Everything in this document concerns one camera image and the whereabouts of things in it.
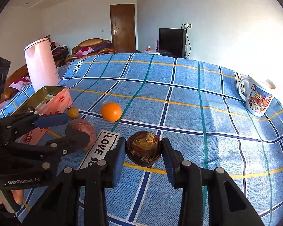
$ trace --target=white mug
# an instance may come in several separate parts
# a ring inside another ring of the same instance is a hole
[[[246,95],[241,92],[241,85],[245,81],[250,82]],[[273,99],[275,84],[269,79],[254,80],[253,77],[248,77],[240,82],[238,89],[241,98],[245,101],[246,109],[255,116],[263,116]]]

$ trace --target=brown sofa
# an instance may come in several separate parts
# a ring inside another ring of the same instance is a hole
[[[77,45],[76,47],[74,47],[72,49],[72,51],[71,51],[72,55],[70,55],[68,58],[65,59],[65,64],[67,64],[67,63],[69,63],[73,60],[79,59],[80,57],[78,55],[76,55],[76,52],[79,51],[81,48],[83,48],[83,47],[95,48],[95,47],[100,46],[103,43],[111,43],[111,41],[103,40],[103,39],[100,39],[100,38],[92,38],[92,39],[88,39],[88,40],[81,42],[79,45]],[[113,54],[113,53],[115,53],[115,50],[114,50],[113,47],[106,47],[106,48],[103,48],[103,49],[101,49],[97,52],[91,52],[91,53],[87,54],[85,57],[102,55],[102,54]]]
[[[24,66],[17,69],[14,73],[12,73],[6,79],[4,92],[1,94],[0,103],[4,102],[6,100],[10,100],[18,92],[17,89],[10,87],[10,85],[14,81],[21,79],[21,78],[24,78],[27,74],[28,74],[28,69],[27,69],[27,66],[25,64]]]

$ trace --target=bed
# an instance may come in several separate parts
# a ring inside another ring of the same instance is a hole
[[[283,217],[283,106],[277,99],[264,116],[255,117],[239,97],[239,73],[194,60],[145,53],[101,55],[84,59],[79,71],[72,73],[78,61],[58,69],[59,85],[69,88],[72,106],[79,109],[80,118],[94,124],[97,133],[113,130],[127,139],[147,130],[168,137],[174,149],[199,167],[223,167],[264,224],[278,224]],[[33,93],[31,85],[17,93],[1,110],[1,117]],[[107,102],[121,105],[125,114],[119,123],[100,115]],[[65,125],[52,127],[39,145],[64,134]],[[65,156],[59,172],[66,166],[77,169],[84,156],[83,151]],[[25,190],[26,205],[16,214],[20,221],[44,189]],[[109,223],[177,225],[181,194],[168,183],[162,158],[144,169],[126,157],[118,187],[106,189]],[[204,225],[208,225],[206,193],[204,202]]]

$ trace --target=brown door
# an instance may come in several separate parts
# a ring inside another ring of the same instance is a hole
[[[134,4],[110,6],[112,43],[117,53],[133,53],[135,43]]]

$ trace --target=television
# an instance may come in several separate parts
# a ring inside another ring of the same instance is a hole
[[[159,29],[159,53],[175,58],[185,58],[186,30]]]

